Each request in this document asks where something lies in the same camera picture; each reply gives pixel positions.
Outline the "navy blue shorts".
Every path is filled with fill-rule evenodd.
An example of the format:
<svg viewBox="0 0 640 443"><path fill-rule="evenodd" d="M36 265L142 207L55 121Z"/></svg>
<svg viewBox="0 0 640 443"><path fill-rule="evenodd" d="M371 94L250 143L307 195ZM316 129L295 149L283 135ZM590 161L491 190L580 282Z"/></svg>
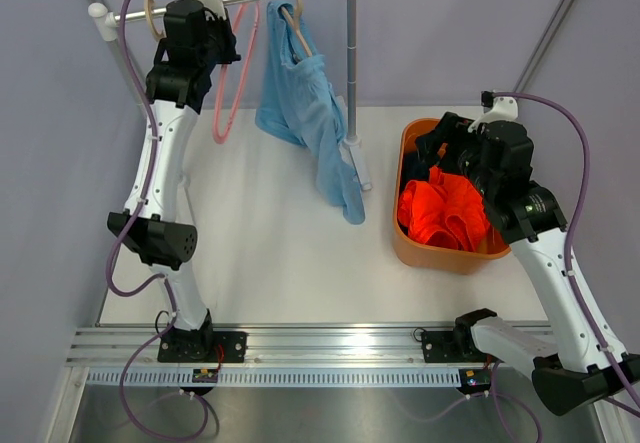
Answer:
<svg viewBox="0 0 640 443"><path fill-rule="evenodd" d="M439 151L440 145L432 137L417 137L415 149L405 153L402 159L400 189L404 190L412 180L428 182L431 168L440 160Z"/></svg>

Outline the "orange shorts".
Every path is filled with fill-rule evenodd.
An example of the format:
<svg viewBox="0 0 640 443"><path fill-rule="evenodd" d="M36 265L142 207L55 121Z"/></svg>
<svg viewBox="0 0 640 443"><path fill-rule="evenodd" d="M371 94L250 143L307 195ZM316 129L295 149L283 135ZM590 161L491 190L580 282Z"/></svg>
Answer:
<svg viewBox="0 0 640 443"><path fill-rule="evenodd" d="M412 241L470 253L478 251L490 223L480 193L464 177L429 169L400 192L397 220Z"/></svg>

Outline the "beige wooden hanger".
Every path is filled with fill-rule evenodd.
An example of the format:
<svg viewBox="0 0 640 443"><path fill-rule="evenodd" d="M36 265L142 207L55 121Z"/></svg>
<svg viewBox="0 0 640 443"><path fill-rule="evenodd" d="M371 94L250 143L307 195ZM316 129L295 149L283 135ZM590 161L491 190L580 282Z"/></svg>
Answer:
<svg viewBox="0 0 640 443"><path fill-rule="evenodd" d="M154 23L154 5L155 0L144 0L143 12L151 36L156 42L159 42L165 37L165 33L160 31Z"/></svg>

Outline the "tan wooden hanger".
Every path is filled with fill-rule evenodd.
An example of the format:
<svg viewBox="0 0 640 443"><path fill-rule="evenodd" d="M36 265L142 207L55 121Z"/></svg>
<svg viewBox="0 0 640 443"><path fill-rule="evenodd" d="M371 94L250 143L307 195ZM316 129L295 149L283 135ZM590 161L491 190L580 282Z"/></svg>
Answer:
<svg viewBox="0 0 640 443"><path fill-rule="evenodd" d="M302 31L301 31L301 17L304 11L303 0L295 0L293 5L293 14L290 14L287 10L282 10L281 13L289 26L293 29L296 37L298 38L307 57L311 57L313 52L307 43Z"/></svg>

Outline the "light blue shorts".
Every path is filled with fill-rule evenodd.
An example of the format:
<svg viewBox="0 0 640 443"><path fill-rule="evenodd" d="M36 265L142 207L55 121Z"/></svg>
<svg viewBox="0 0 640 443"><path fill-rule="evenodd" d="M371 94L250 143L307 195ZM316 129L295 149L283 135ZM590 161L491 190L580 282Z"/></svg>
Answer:
<svg viewBox="0 0 640 443"><path fill-rule="evenodd" d="M305 147L316 161L315 186L325 201L342 209L353 225L365 221L356 170L346 162L341 144L347 122L305 21L300 22L307 53L285 18L293 5L283 0L267 5L267 62L255 124L262 131Z"/></svg>

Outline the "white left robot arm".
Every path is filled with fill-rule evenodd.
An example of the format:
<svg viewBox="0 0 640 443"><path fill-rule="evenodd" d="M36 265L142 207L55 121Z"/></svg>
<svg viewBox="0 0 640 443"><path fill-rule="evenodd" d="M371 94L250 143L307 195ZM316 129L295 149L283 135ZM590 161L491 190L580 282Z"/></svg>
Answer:
<svg viewBox="0 0 640 443"><path fill-rule="evenodd" d="M120 212L108 216L118 245L168 284L173 326L185 331L180 349L191 360L208 359L215 338L202 329L210 313L191 264L197 230L177 220L178 187L192 129L211 88L211 74L240 56L226 15L198 0L175 0L164 14L165 36L145 78L147 123L134 185Z"/></svg>

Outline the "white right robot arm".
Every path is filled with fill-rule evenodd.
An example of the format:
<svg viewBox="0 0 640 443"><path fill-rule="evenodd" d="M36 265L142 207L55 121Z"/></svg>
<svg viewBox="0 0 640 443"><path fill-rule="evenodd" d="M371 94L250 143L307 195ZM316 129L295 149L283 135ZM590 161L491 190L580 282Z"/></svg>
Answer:
<svg viewBox="0 0 640 443"><path fill-rule="evenodd" d="M612 397L639 380L627 351L599 312L568 242L554 195L531 178L534 143L508 120L476 124L447 112L416 139L419 159L464 177L480 193L490 224L524 268L555 342L547 344L480 309L458 317L454 351L491 355L528 377L544 406L562 416Z"/></svg>

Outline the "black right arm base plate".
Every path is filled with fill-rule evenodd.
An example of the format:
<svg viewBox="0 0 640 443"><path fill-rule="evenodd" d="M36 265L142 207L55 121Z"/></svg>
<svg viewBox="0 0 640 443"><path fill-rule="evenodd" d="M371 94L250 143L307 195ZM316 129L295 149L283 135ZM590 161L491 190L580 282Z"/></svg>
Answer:
<svg viewBox="0 0 640 443"><path fill-rule="evenodd" d="M423 358L426 363L484 363L485 353L454 330L427 330L420 333Z"/></svg>

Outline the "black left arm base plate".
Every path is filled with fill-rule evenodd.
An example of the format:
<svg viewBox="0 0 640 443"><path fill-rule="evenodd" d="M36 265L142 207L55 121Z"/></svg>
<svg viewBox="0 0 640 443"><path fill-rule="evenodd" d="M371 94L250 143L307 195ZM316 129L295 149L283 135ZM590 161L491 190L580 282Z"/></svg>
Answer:
<svg viewBox="0 0 640 443"><path fill-rule="evenodd" d="M247 333L171 330L161 337L157 360L161 363L243 363Z"/></svg>

